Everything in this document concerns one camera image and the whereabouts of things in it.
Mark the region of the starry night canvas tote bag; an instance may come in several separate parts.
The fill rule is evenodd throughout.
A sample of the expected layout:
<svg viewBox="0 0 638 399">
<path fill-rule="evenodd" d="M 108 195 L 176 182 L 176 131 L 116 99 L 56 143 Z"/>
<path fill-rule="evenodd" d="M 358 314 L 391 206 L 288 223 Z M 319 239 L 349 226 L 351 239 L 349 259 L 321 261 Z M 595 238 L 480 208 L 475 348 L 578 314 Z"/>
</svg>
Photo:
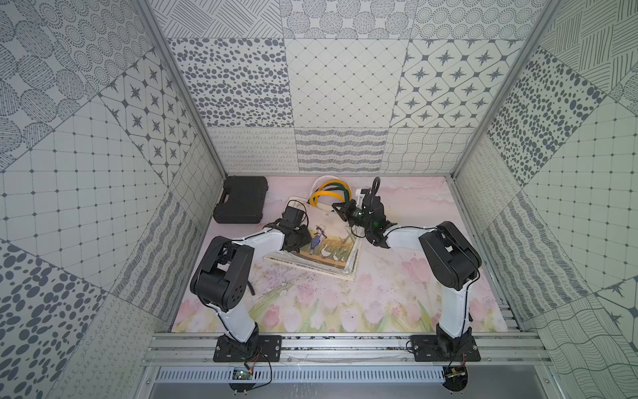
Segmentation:
<svg viewBox="0 0 638 399">
<path fill-rule="evenodd" d="M 336 199 L 338 203 L 341 203 L 353 199 L 353 193 L 349 184 L 342 179 L 336 176 L 320 176 L 312 184 L 307 203 L 317 207 L 322 197 Z"/>
</svg>

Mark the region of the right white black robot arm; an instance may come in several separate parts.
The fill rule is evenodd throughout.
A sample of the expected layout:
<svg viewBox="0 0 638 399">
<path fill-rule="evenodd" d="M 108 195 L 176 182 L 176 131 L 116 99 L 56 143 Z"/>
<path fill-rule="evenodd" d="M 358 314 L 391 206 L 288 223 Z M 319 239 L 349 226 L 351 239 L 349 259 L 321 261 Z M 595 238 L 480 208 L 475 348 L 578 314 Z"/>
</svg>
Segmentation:
<svg viewBox="0 0 638 399">
<path fill-rule="evenodd" d="M 354 199 L 335 203 L 332 209 L 349 226 L 361 227 L 363 237 L 383 249 L 421 250 L 433 276 L 442 285 L 442 312 L 436 326 L 440 345 L 457 349 L 470 340 L 470 287 L 480 279 L 482 259 L 457 226 L 445 221 L 435 227 L 398 225 L 388 221 L 378 196 L 380 179 Z"/>
</svg>

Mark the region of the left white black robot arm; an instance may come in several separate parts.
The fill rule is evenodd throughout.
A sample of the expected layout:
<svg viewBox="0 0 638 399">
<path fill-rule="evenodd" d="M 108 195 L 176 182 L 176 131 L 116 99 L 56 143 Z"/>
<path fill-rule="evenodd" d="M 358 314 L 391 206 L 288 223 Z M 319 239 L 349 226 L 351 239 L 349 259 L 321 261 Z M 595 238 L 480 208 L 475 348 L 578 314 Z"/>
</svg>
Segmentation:
<svg viewBox="0 0 638 399">
<path fill-rule="evenodd" d="M 190 282 L 190 292 L 213 309 L 231 340 L 248 345 L 258 338 L 258 326 L 242 304 L 254 262 L 280 251 L 297 253 L 310 244 L 307 207 L 290 204 L 282 217 L 241 239 L 217 236 L 210 242 Z"/>
</svg>

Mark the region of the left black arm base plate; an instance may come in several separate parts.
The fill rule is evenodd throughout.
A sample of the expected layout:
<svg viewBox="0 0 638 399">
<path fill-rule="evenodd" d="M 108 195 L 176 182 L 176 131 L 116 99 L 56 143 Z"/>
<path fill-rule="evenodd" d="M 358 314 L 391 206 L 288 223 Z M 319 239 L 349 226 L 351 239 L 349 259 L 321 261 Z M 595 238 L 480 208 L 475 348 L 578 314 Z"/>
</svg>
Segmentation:
<svg viewBox="0 0 638 399">
<path fill-rule="evenodd" d="M 247 342 L 239 342 L 227 335 L 217 340 L 214 362 L 279 362 L 282 349 L 281 335 L 256 335 Z"/>
</svg>

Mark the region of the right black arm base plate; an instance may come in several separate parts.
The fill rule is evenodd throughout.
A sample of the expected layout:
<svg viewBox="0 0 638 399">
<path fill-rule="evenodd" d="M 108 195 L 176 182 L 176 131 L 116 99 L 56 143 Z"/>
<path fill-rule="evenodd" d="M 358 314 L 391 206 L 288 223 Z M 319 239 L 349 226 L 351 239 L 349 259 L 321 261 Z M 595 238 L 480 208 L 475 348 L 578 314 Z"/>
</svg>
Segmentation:
<svg viewBox="0 0 638 399">
<path fill-rule="evenodd" d="M 450 338 L 443 334 L 412 335 L 406 350 L 416 362 L 479 362 L 481 355 L 472 333 Z"/>
</svg>

